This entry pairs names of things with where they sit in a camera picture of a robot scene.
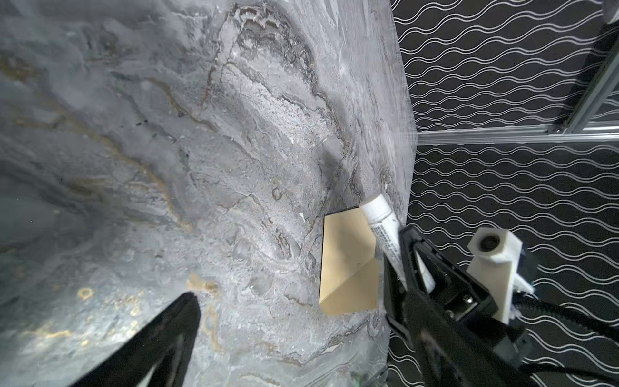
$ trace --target black cable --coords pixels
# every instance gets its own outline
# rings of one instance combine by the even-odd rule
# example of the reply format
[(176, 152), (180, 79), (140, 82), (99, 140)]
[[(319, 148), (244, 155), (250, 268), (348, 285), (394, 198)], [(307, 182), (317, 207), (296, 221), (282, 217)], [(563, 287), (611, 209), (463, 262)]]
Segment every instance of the black cable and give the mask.
[(616, 343), (619, 343), (619, 329), (609, 326), (602, 321), (585, 316), (578, 311), (563, 308), (544, 301), (535, 300), (533, 298), (527, 298), (522, 293), (514, 293), (512, 303), (517, 307), (534, 309), (555, 315), (555, 317), (564, 318), (574, 324), (590, 329), (591, 331), (595, 331), (611, 340), (614, 340)]
[(601, 375), (596, 372), (591, 372), (587, 370), (578, 370), (576, 368), (566, 368), (566, 367), (557, 367), (552, 364), (523, 364), (520, 366), (520, 371), (526, 373), (527, 375), (531, 375), (533, 373), (538, 372), (554, 372), (554, 373), (565, 373), (576, 376), (589, 376), (591, 378), (598, 379), (599, 381), (603, 381), (605, 383), (609, 383), (615, 386), (619, 386), (619, 380), (615, 380), (606, 375)]

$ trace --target marble pattern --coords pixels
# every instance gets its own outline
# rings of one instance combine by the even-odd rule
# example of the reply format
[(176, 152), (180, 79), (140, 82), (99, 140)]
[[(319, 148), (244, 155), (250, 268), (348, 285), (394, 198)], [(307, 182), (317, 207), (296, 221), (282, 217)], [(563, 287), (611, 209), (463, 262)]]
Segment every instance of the marble pattern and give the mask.
[(318, 293), (324, 214), (378, 191), (406, 213), (416, 133), (386, 0), (0, 14), (4, 385), (70, 383), (187, 290), (187, 386), (384, 365), (380, 312), (328, 317)]

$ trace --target gray marble wall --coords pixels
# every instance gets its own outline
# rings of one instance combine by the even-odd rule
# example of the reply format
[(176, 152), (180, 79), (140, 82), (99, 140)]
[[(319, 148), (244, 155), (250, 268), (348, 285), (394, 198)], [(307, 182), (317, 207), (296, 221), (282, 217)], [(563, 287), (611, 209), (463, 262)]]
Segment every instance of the gray marble wall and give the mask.
[(66, 385), (180, 293), (186, 385), (342, 385), (374, 310), (318, 306), (322, 217), (404, 219), (415, 126), (387, 0), (0, 0), (0, 375)]

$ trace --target tube cap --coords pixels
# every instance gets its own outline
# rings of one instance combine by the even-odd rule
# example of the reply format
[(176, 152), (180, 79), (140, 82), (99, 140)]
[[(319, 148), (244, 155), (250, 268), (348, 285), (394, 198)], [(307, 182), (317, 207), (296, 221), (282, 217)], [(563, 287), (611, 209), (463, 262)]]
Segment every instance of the tube cap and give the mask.
[(393, 212), (391, 206), (387, 203), (387, 199), (380, 193), (365, 199), (359, 204), (359, 207), (363, 210), (369, 223), (383, 220), (387, 215)]

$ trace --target white plastic bottle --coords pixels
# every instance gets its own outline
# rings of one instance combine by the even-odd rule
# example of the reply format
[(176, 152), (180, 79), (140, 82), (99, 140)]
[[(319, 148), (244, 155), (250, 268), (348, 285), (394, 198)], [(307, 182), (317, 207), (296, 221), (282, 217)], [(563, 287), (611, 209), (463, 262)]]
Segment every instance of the white plastic bottle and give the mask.
[[(359, 207), (368, 219), (370, 228), (376, 236), (379, 246), (383, 249), (391, 266), (396, 271), (397, 277), (406, 289), (406, 277), (400, 254), (400, 222), (383, 194), (374, 195), (363, 201)], [(436, 286), (434, 278), (424, 265), (421, 258), (416, 254), (417, 264), (421, 270), (423, 283), (428, 293)]]

